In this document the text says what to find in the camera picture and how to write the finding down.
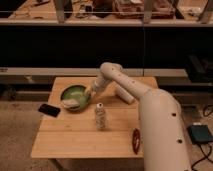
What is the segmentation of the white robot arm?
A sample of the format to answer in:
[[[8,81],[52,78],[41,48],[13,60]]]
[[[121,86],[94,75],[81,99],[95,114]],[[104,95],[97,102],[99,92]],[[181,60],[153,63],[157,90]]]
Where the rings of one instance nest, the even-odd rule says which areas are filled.
[[[89,90],[101,92],[111,82],[138,100],[145,171],[192,171],[179,102],[167,91],[127,76],[120,64],[111,62],[101,64]]]

